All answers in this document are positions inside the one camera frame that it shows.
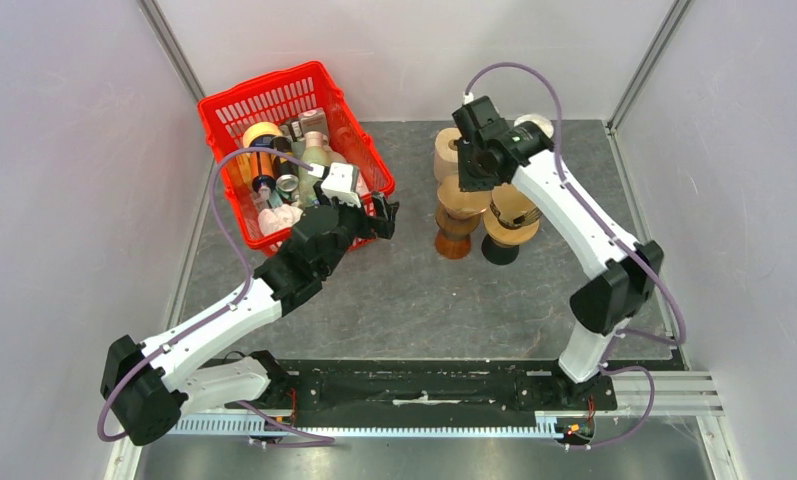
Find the amber glass carafe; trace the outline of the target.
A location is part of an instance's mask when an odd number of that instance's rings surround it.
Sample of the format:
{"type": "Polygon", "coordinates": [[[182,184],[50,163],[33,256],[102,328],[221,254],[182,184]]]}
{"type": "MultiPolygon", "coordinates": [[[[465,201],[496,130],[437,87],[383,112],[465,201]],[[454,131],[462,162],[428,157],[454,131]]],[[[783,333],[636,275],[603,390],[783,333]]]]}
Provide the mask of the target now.
{"type": "Polygon", "coordinates": [[[480,215],[456,218],[447,210],[438,210],[436,223],[439,228],[434,239],[436,251],[446,259],[458,260],[471,250],[471,234],[477,229],[480,215]]]}

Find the light wooden ring holder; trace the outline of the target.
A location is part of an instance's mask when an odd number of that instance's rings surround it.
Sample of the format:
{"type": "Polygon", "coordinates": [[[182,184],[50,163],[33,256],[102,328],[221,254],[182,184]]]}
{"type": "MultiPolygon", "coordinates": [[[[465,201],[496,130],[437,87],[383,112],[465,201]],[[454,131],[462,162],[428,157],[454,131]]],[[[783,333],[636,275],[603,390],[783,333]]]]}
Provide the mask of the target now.
{"type": "Polygon", "coordinates": [[[530,241],[539,231],[541,221],[538,220],[528,226],[516,229],[505,228],[494,215],[491,209],[482,214],[482,222],[486,233],[499,245],[520,246],[530,241]]]}

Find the red plastic basket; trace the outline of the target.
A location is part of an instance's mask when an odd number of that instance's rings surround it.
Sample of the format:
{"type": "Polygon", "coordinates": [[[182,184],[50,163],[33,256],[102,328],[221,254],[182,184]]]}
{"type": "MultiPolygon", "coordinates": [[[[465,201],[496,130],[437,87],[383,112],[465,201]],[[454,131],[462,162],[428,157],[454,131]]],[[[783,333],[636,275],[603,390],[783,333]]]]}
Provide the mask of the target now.
{"type": "MultiPolygon", "coordinates": [[[[241,138],[251,125],[261,121],[281,125],[306,110],[321,108],[326,113],[331,147],[360,169],[369,190],[385,196],[395,190],[394,177],[373,140],[358,122],[344,92],[318,61],[255,77],[204,98],[197,108],[206,143],[217,162],[242,147],[241,138]]],[[[271,256],[289,237],[290,231],[285,229],[271,235],[260,231],[258,210],[251,198],[247,177],[249,172],[241,162],[231,160],[219,179],[224,184],[225,197],[244,243],[271,256]]]]}

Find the brown paper coffee filter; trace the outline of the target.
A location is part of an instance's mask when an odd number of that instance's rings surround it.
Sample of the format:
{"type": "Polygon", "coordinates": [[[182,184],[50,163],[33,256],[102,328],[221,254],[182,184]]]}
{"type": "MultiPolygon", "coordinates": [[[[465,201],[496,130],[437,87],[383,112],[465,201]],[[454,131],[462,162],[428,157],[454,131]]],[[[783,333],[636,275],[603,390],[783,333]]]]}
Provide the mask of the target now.
{"type": "Polygon", "coordinates": [[[511,184],[492,190],[490,211],[498,223],[509,230],[526,228],[538,223],[542,217],[539,208],[511,184]]]}

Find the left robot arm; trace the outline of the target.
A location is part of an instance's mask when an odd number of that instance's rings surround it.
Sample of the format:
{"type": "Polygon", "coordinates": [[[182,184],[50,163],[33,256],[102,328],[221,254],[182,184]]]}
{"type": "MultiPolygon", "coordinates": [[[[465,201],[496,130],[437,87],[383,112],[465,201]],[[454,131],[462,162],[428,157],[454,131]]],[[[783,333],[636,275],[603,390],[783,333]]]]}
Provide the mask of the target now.
{"type": "Polygon", "coordinates": [[[124,335],[107,351],[98,419],[101,440],[128,438],[148,445],[186,414],[215,406],[257,401],[281,405],[288,383],[266,362],[247,356],[208,366],[212,357],[258,328],[304,305],[357,239],[390,239],[399,205],[382,193],[371,196],[374,214],[338,198],[304,210],[279,250],[246,276],[231,294],[190,320],[136,341],[124,335]]]}

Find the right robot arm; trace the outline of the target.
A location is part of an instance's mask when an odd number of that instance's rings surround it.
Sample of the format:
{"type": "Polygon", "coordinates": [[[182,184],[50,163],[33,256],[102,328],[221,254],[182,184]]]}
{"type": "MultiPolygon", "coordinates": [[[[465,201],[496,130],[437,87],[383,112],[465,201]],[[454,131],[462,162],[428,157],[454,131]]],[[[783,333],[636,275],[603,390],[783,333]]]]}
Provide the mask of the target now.
{"type": "Polygon", "coordinates": [[[482,129],[459,129],[455,142],[462,192],[487,196],[482,218],[488,261],[508,264],[548,220],[580,262],[586,283],[569,299],[575,325],[556,361],[553,400],[575,409],[606,372],[615,339],[651,299],[664,259],[654,241],[642,243],[581,188],[555,157],[551,122],[525,115],[482,129]]]}

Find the beige paper towel roll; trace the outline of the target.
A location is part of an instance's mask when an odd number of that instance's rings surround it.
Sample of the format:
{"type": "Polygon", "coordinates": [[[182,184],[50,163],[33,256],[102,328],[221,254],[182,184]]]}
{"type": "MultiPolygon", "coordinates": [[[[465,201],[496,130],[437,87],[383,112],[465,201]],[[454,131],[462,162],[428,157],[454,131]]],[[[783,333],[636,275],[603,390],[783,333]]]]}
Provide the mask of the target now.
{"type": "Polygon", "coordinates": [[[440,130],[434,142],[433,172],[438,183],[458,171],[458,141],[461,138],[455,127],[440,130]]]}

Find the black wrapped paper roll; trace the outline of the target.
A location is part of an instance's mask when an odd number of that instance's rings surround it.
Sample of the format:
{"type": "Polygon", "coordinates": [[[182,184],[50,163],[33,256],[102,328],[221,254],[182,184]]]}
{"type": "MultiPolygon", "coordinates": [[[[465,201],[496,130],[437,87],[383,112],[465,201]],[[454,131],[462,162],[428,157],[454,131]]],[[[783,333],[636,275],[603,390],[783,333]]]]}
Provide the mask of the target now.
{"type": "Polygon", "coordinates": [[[555,127],[553,122],[539,114],[525,114],[517,117],[514,121],[515,126],[532,123],[536,125],[548,138],[554,136],[555,127]]]}

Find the green bottle pink cap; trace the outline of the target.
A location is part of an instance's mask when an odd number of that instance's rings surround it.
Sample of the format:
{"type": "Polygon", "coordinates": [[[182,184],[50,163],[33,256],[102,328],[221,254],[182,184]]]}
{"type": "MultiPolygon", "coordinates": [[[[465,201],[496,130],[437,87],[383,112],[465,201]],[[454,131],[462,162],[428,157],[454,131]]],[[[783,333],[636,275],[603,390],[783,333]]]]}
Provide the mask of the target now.
{"type": "Polygon", "coordinates": [[[324,169],[331,164],[326,145],[326,136],[323,133],[310,131],[304,134],[304,150],[300,159],[310,167],[310,170],[299,169],[299,201],[304,208],[317,202],[314,186],[322,179],[324,169]]]}

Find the pink cloth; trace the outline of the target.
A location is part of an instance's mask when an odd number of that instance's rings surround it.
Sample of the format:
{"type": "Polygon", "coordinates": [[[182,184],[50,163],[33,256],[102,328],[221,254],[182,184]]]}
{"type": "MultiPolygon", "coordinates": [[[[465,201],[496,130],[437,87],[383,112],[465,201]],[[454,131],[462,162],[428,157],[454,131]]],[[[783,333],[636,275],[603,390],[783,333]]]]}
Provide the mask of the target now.
{"type": "Polygon", "coordinates": [[[291,228],[302,217],[303,210],[294,205],[283,204],[275,208],[266,208],[258,214],[258,227],[264,236],[291,228]]]}

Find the black orange can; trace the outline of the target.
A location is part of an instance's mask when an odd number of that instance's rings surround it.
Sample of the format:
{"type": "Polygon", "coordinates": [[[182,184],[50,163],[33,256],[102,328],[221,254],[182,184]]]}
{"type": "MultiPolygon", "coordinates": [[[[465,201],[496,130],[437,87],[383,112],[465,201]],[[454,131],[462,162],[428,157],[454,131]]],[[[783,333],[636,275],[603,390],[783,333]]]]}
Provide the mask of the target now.
{"type": "MultiPolygon", "coordinates": [[[[272,141],[277,151],[290,155],[292,143],[285,137],[277,137],[272,141]]],[[[280,194],[291,194],[299,185],[298,167],[285,157],[271,153],[255,153],[252,157],[252,189],[259,193],[268,189],[280,194]]]]}

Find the yellow tape roll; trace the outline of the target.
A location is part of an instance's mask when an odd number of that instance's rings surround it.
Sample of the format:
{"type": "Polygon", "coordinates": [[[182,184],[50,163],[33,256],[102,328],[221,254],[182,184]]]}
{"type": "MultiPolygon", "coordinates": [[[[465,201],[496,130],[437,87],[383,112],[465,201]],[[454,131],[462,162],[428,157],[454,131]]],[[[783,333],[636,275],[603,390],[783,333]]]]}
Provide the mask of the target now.
{"type": "Polygon", "coordinates": [[[276,151],[272,141],[282,137],[280,128],[272,122],[258,122],[248,127],[242,134],[241,143],[244,149],[252,147],[268,148],[270,152],[276,151]]]}

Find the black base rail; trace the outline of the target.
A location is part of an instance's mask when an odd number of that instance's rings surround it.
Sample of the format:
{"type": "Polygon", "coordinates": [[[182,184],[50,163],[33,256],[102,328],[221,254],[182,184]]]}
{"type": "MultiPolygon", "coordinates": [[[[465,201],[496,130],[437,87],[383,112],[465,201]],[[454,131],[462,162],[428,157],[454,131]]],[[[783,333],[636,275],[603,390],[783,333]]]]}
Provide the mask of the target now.
{"type": "Polygon", "coordinates": [[[281,359],[264,412],[303,427],[529,427],[537,412],[581,416],[617,408],[610,378],[572,384],[544,360],[281,359]]]}

